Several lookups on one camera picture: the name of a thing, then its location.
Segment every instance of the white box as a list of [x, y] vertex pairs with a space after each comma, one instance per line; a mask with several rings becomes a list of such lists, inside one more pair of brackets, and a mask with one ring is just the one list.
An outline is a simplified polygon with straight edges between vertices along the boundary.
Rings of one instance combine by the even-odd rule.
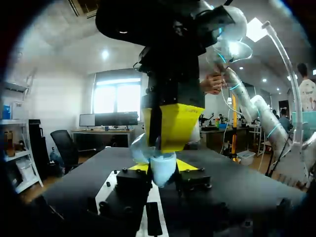
[[253, 162], [253, 157], [255, 153], [250, 151], [244, 151], [237, 153], [239, 159], [241, 159], [240, 164], [242, 165], [251, 165]]
[[24, 119], [25, 110], [23, 102], [13, 101], [10, 105], [11, 119]]
[[32, 163], [30, 160], [21, 158], [17, 160], [16, 165], [18, 166], [18, 169], [22, 175], [23, 181], [31, 181], [34, 179], [35, 174], [33, 172]]

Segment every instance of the human hand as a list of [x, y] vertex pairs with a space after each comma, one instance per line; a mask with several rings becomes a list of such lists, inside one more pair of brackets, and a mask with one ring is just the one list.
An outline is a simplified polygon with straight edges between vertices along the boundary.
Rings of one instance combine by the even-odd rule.
[[220, 74], [206, 75], [206, 78], [200, 83], [202, 90], [206, 93], [218, 95], [222, 87], [226, 88], [227, 84]]

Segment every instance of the orange pole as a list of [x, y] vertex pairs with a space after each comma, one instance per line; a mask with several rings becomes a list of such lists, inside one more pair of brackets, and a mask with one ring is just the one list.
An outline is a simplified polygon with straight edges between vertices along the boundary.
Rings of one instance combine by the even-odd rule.
[[[233, 109], [237, 110], [236, 97], [233, 95]], [[237, 141], [237, 113], [233, 112], [233, 145], [232, 145], [232, 155], [236, 153], [236, 141]]]

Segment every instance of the computer monitor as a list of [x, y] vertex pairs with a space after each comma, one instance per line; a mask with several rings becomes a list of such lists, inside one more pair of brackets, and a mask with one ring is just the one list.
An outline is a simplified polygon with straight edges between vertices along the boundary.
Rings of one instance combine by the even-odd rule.
[[95, 126], [95, 114], [80, 115], [79, 126], [85, 126], [85, 127]]
[[137, 125], [137, 112], [95, 114], [95, 126]]

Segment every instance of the doorway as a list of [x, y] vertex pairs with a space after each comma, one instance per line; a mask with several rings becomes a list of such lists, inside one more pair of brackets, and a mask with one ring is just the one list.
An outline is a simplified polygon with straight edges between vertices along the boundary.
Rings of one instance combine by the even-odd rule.
[[289, 109], [289, 103], [288, 100], [282, 100], [278, 102], [278, 106], [280, 109], [280, 117], [281, 117], [281, 110], [285, 109], [286, 110], [286, 117], [290, 119], [290, 109]]

